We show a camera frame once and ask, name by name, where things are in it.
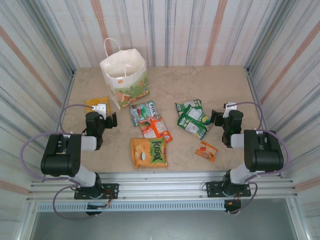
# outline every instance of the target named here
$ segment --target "gray floor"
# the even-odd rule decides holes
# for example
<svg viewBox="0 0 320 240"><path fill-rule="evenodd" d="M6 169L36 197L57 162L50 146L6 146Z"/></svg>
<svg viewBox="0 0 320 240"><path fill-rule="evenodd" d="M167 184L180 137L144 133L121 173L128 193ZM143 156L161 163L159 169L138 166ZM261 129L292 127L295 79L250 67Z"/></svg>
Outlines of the gray floor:
<svg viewBox="0 0 320 240"><path fill-rule="evenodd" d="M83 216L83 213L68 216ZM284 199L257 199L237 216L224 211L108 212L67 221L38 213L32 240L296 240Z"/></svg>

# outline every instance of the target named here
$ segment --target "small orange packet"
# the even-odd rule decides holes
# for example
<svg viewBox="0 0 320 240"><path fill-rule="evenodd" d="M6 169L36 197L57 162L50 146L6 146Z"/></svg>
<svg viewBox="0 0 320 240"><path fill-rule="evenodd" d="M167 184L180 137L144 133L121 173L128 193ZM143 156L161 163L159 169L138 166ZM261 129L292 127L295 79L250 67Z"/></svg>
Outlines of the small orange packet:
<svg viewBox="0 0 320 240"><path fill-rule="evenodd" d="M195 154L198 154L199 156L204 157L205 159L208 159L211 162L213 162L216 158L217 152L219 152L219 150L216 149L214 146L211 146L205 141L201 141L198 149L195 151Z"/></svg>
<svg viewBox="0 0 320 240"><path fill-rule="evenodd" d="M141 121L138 125L146 139L164 138L166 143L173 140L160 115Z"/></svg>

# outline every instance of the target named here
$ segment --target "red snack bag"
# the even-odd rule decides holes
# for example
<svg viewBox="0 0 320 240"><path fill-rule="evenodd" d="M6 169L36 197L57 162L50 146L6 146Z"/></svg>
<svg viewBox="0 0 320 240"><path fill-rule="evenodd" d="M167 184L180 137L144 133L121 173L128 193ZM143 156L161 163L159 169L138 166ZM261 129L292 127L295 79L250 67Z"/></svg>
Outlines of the red snack bag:
<svg viewBox="0 0 320 240"><path fill-rule="evenodd" d="M138 125L146 139L164 138L166 143L173 140L160 115L141 121Z"/></svg>

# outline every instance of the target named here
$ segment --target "snack bag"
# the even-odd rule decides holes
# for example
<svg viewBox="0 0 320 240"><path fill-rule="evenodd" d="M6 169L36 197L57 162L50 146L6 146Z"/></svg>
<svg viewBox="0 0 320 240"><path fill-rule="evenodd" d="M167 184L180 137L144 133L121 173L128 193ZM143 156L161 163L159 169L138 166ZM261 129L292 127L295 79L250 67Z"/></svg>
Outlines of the snack bag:
<svg viewBox="0 0 320 240"><path fill-rule="evenodd" d="M217 152L219 152L219 150L216 149L214 146L211 146L205 141L201 141L198 149L195 151L195 154L198 154L199 156L204 157L205 159L208 159L211 162L213 162L216 158Z"/></svg>
<svg viewBox="0 0 320 240"><path fill-rule="evenodd" d="M100 98L94 98L94 99L88 99L84 101L85 105L93 106L98 104L105 104L106 105L106 117L111 116L111 110L110 110L110 104L109 104L109 98L106 97L100 97ZM94 112L95 110L90 109L88 107L85 108L86 113Z"/></svg>
<svg viewBox="0 0 320 240"><path fill-rule="evenodd" d="M166 141L161 138L132 138L131 157L134 168L167 167Z"/></svg>
<svg viewBox="0 0 320 240"><path fill-rule="evenodd" d="M131 120L134 126L138 123L158 115L153 101L130 106Z"/></svg>
<svg viewBox="0 0 320 240"><path fill-rule="evenodd" d="M115 41L119 51L108 55L106 40ZM104 40L104 50L106 59L100 62L100 68L118 109L150 94L146 61L137 49L121 50L118 42L108 37Z"/></svg>
<svg viewBox="0 0 320 240"><path fill-rule="evenodd" d="M210 122L210 117L189 105L178 119L177 125L202 140L213 123Z"/></svg>
<svg viewBox="0 0 320 240"><path fill-rule="evenodd" d="M166 142L173 140L160 115L153 116L138 124L146 139L163 137Z"/></svg>
<svg viewBox="0 0 320 240"><path fill-rule="evenodd" d="M176 110L178 112L179 117L186 111L187 107L194 107L195 109L199 110L201 113L203 113L201 100L191 100L191 101L185 101L185 102L178 102L175 103Z"/></svg>

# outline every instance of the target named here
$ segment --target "green snack packet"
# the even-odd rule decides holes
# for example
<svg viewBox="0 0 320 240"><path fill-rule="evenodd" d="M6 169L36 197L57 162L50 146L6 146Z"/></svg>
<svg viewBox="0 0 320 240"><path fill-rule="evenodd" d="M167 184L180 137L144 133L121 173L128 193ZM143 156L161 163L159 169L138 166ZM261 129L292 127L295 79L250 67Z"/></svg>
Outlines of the green snack packet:
<svg viewBox="0 0 320 240"><path fill-rule="evenodd" d="M175 103L175 107L179 114L179 117L186 111L188 106L194 107L195 109L199 110L199 112L201 113L204 112L202 109L201 100L199 99L185 101L185 102L178 102L178 103Z"/></svg>
<svg viewBox="0 0 320 240"><path fill-rule="evenodd" d="M210 117L189 105L180 116L177 125L202 140L213 123L210 123Z"/></svg>

